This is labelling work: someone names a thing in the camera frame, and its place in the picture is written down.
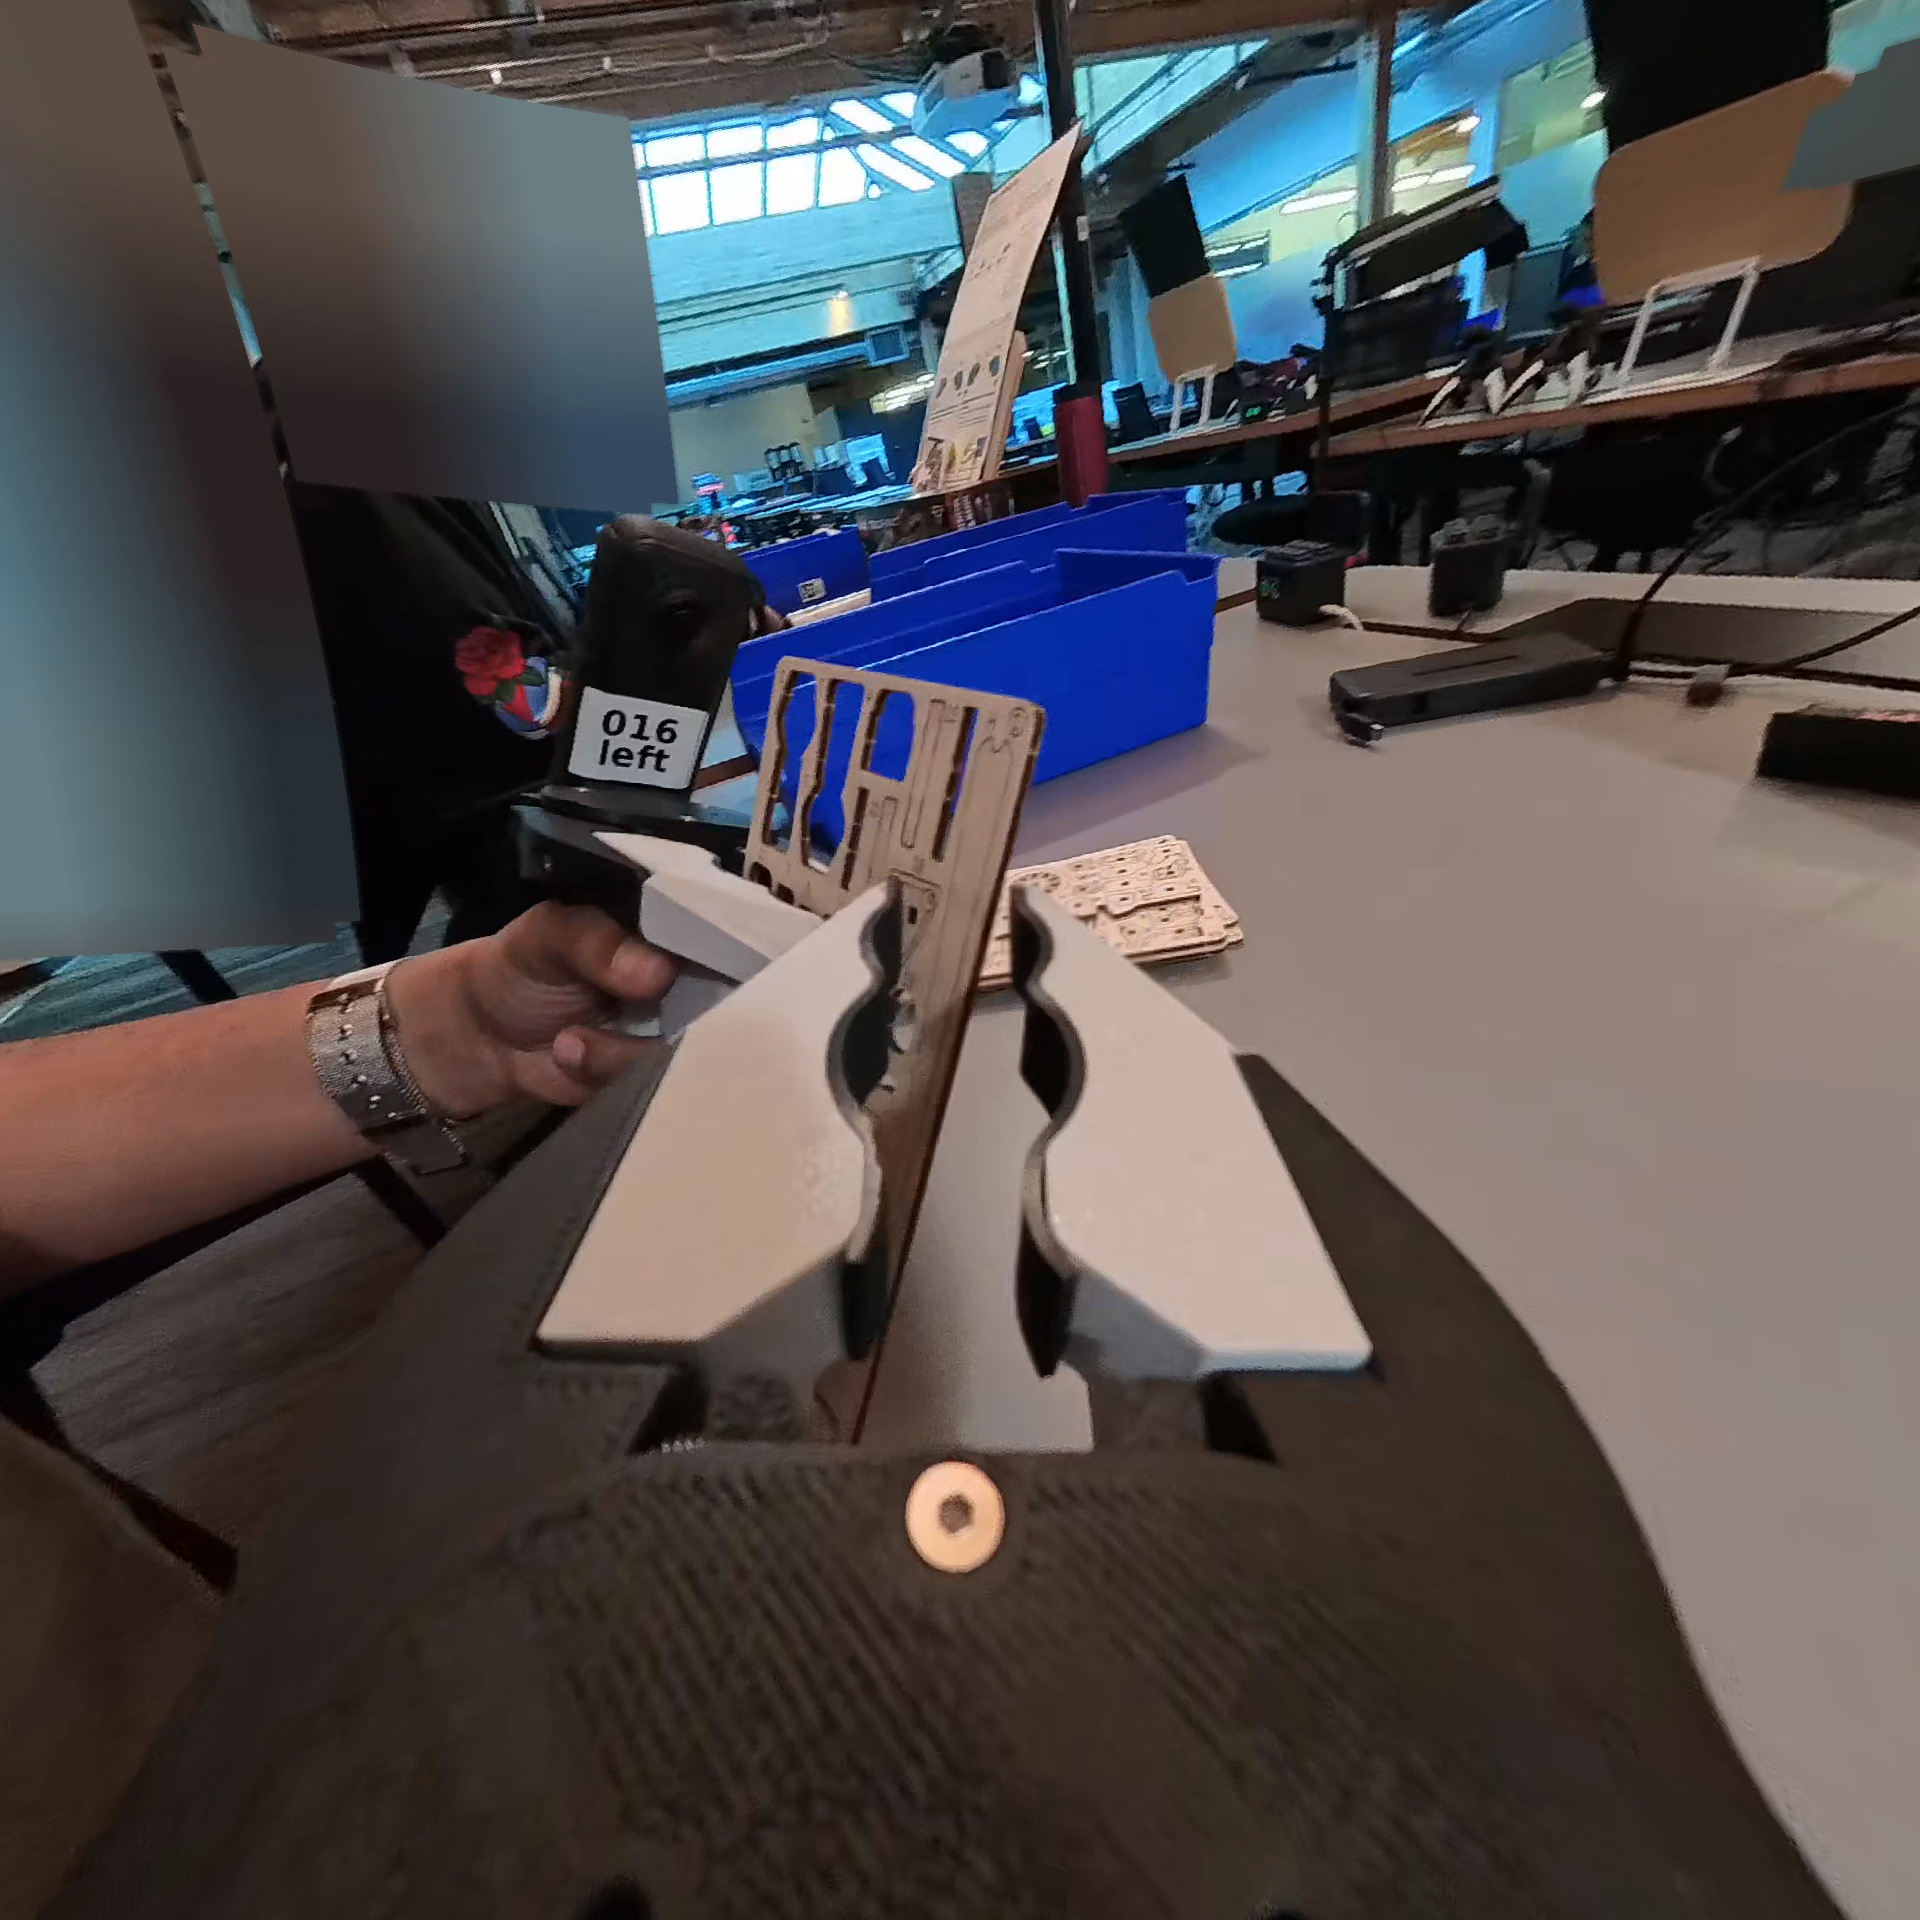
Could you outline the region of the small black battery case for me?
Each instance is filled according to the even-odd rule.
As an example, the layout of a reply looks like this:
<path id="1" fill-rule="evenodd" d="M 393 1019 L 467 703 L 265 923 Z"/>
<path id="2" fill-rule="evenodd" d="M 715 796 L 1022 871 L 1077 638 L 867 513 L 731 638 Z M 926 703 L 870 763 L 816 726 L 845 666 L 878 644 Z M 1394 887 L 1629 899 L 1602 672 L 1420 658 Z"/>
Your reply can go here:
<path id="1" fill-rule="evenodd" d="M 1510 557 L 1506 517 L 1455 517 L 1429 540 L 1426 615 L 1466 621 L 1502 605 Z"/>

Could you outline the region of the black flat box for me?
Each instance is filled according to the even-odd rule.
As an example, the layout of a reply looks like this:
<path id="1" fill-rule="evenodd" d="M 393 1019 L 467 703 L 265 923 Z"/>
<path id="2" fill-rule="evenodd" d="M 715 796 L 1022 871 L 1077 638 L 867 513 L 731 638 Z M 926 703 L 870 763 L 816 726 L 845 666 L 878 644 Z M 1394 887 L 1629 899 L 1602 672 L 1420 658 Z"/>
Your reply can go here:
<path id="1" fill-rule="evenodd" d="M 1782 710 L 1764 726 L 1753 776 L 1916 803 L 1916 710 Z"/>

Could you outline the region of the laser-cut wooden puzzle sheet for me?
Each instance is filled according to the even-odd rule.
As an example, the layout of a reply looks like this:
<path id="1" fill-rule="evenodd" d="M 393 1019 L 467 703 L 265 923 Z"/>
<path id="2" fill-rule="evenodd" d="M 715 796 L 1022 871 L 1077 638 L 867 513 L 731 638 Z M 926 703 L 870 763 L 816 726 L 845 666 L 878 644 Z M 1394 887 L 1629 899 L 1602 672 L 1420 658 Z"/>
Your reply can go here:
<path id="1" fill-rule="evenodd" d="M 783 657 L 744 876 L 816 916 L 882 890 L 863 936 L 874 983 L 854 1000 L 851 1107 L 878 1156 L 874 1229 L 845 1294 L 850 1361 L 820 1405 L 865 1440 L 938 1156 L 1044 710 L 1016 696 Z"/>

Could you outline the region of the person's left forearm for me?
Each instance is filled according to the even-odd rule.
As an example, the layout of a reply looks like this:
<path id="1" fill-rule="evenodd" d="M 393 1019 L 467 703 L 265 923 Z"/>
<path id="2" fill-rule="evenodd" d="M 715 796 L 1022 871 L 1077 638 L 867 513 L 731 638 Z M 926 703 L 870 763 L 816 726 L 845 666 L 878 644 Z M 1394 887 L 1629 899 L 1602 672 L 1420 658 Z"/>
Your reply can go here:
<path id="1" fill-rule="evenodd" d="M 2 1296 L 371 1158 L 305 985 L 2 1046 Z"/>

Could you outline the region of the black flat charger dock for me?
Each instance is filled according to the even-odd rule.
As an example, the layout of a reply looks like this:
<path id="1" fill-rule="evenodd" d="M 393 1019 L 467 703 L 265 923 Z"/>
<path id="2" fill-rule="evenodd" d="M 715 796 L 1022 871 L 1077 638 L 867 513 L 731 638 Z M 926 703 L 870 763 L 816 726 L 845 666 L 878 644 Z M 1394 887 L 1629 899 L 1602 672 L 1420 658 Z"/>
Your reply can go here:
<path id="1" fill-rule="evenodd" d="M 1406 726 L 1582 699 L 1610 676 L 1613 658 L 1596 648 L 1561 629 L 1537 629 L 1339 668 L 1325 699 L 1350 744 L 1374 744 L 1384 733 Z"/>

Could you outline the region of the stack of wooden model boards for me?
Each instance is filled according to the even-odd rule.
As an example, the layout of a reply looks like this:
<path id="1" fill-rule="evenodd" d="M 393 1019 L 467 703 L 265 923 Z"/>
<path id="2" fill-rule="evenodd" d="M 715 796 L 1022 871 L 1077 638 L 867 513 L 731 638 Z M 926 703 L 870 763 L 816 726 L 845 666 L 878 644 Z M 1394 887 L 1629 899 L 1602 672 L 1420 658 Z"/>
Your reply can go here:
<path id="1" fill-rule="evenodd" d="M 1009 894 L 1033 887 L 1069 909 L 1136 965 L 1180 964 L 1244 945 L 1236 910 L 1180 836 L 1150 836 L 1099 851 L 1012 867 L 980 964 L 980 988 L 1012 983 Z"/>

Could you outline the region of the large blue plastic bin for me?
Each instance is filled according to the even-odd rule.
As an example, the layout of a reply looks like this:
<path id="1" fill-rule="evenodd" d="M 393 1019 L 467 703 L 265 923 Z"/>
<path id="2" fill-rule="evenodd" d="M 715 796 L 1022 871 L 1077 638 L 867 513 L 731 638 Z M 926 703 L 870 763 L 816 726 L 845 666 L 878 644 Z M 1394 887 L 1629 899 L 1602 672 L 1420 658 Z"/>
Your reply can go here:
<path id="1" fill-rule="evenodd" d="M 867 547 L 854 526 L 820 530 L 740 552 L 773 610 L 802 610 L 867 593 Z"/>
<path id="2" fill-rule="evenodd" d="M 1016 696 L 1048 784 L 1207 723 L 1214 607 L 1214 555 L 1062 547 L 744 644 L 731 714 L 756 750 L 783 657 Z"/>
<path id="3" fill-rule="evenodd" d="M 1185 552 L 1188 489 L 1099 494 L 1085 507 L 1059 502 L 884 547 L 867 561 L 867 602 L 884 605 L 997 564 L 1044 564 L 1064 547 Z"/>

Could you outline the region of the black column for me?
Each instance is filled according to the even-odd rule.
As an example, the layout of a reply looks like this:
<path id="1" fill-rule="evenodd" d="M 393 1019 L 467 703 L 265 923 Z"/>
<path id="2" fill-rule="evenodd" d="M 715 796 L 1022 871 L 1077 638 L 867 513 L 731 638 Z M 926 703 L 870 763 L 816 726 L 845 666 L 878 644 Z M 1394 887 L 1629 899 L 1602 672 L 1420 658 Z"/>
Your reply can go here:
<path id="1" fill-rule="evenodd" d="M 1099 383 L 1098 283 L 1089 268 L 1089 219 L 1082 174 L 1082 113 L 1075 104 L 1072 3 L 1034 3 L 1034 45 L 1052 140 L 1064 140 L 1069 162 L 1056 207 L 1056 282 L 1062 300 L 1069 383 Z"/>

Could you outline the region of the plywood back chair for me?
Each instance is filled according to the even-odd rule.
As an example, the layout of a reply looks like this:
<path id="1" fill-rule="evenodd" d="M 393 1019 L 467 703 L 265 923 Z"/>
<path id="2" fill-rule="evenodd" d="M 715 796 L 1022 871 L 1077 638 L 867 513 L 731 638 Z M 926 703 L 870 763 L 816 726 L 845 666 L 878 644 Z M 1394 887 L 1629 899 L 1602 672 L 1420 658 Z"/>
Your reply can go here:
<path id="1" fill-rule="evenodd" d="M 1725 104 L 1607 158 L 1594 186 L 1594 266 L 1610 306 L 1632 328 L 1596 396 L 1640 379 L 1716 374 L 1745 367 L 1829 367 L 1830 328 L 1858 322 L 1879 278 L 1873 227 L 1858 227 L 1861 182 L 1796 182 L 1811 121 L 1848 121 L 1854 71 L 1822 69 Z M 1640 368 L 1655 310 L 1733 283 L 1709 355 Z"/>
<path id="2" fill-rule="evenodd" d="M 1172 401 L 1165 435 L 1197 432 L 1211 415 L 1214 386 L 1236 364 L 1225 282 L 1217 273 L 1197 273 L 1176 291 L 1150 297 L 1145 318 Z"/>

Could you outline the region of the person's left hand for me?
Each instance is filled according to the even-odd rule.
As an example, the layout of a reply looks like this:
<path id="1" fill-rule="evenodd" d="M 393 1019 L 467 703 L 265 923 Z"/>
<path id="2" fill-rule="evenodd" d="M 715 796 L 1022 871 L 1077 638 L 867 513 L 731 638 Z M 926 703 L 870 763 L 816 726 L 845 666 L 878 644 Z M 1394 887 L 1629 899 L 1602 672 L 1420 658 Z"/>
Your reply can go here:
<path id="1" fill-rule="evenodd" d="M 616 1017 L 656 1005 L 675 975 L 668 953 L 604 910 L 541 902 L 498 935 L 398 960 L 381 994 L 424 1104 L 469 1119 L 609 1088 L 647 1050 Z"/>

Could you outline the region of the long wooden table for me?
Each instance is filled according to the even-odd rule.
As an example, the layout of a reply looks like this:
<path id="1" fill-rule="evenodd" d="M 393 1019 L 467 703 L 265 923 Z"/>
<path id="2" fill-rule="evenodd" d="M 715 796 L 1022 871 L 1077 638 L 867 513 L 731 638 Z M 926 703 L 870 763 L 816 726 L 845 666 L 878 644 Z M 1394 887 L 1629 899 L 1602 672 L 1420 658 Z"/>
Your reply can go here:
<path id="1" fill-rule="evenodd" d="M 1916 343 L 1829 367 L 1745 367 L 1716 374 L 1632 379 L 1581 401 L 1520 397 L 1502 415 L 1455 411 L 1422 417 L 1413 397 L 1435 396 L 1440 379 L 1420 374 L 1332 401 L 1330 451 L 1334 456 L 1390 453 L 1440 443 L 1492 443 L 1502 439 L 1627 421 L 1668 421 L 1738 411 L 1748 405 L 1807 401 L 1916 390 Z"/>

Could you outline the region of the grey desk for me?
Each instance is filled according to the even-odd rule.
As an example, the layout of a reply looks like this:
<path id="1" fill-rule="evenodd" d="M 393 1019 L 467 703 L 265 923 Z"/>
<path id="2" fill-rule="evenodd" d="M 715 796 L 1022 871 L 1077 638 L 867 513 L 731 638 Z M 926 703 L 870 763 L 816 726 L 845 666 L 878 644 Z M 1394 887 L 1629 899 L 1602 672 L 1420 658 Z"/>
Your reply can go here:
<path id="1" fill-rule="evenodd" d="M 1182 836 L 1165 972 L 1506 1296 L 1852 1918 L 1916 1918 L 1916 807 L 1753 780 L 1770 688 L 1344 744 L 1406 638 L 1217 618 L 1211 723 L 1041 784 L 1019 862 Z"/>

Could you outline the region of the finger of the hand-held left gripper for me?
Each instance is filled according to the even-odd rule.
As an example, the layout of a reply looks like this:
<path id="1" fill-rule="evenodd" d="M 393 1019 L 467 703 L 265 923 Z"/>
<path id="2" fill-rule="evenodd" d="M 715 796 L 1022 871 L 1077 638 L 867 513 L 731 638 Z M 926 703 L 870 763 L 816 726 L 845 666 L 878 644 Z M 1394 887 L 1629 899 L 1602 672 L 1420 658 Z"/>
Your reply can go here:
<path id="1" fill-rule="evenodd" d="M 820 927 L 816 915 L 720 867 L 702 846 L 627 828 L 589 838 L 641 881 L 638 936 L 719 978 L 750 978 Z"/>

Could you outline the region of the black charger blocks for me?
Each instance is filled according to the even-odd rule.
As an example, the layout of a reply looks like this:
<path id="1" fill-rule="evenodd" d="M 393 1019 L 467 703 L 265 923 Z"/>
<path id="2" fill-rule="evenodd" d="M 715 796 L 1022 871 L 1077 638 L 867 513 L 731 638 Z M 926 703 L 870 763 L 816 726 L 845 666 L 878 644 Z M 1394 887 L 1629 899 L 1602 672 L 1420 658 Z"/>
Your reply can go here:
<path id="1" fill-rule="evenodd" d="M 1325 626 L 1362 629 L 1358 615 L 1344 605 L 1355 552 L 1325 540 L 1291 540 L 1258 557 L 1258 618 L 1271 626 Z"/>

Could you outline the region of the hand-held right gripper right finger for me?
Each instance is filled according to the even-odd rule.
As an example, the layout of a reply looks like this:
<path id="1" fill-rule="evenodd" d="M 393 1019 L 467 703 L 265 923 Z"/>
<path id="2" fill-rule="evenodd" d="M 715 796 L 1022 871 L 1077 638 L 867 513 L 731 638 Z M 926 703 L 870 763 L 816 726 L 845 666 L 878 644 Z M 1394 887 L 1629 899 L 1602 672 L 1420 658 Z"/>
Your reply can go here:
<path id="1" fill-rule="evenodd" d="M 1009 894 L 1022 1085 L 1016 1307 L 1038 1374 L 1358 1371 L 1371 1338 L 1206 1019 L 1034 887 Z"/>

